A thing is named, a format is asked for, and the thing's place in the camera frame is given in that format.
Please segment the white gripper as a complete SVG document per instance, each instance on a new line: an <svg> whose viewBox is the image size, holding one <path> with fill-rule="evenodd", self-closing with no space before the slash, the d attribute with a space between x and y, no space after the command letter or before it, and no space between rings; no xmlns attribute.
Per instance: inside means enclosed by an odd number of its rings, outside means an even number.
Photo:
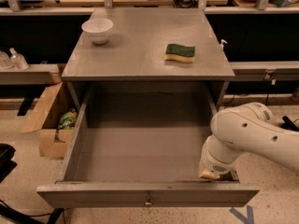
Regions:
<svg viewBox="0 0 299 224"><path fill-rule="evenodd" d="M215 135L210 135L202 146L199 177L218 180L235 167L241 154L242 151L227 147Z"/></svg>

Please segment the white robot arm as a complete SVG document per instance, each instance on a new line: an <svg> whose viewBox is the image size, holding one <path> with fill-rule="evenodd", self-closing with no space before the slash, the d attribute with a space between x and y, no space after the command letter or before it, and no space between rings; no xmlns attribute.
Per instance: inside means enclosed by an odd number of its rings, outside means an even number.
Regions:
<svg viewBox="0 0 299 224"><path fill-rule="evenodd" d="M225 108L210 121L211 135L202 146L199 176L218 179L235 167L245 152L299 172L299 128L288 117L276 124L272 111L261 103Z"/></svg>

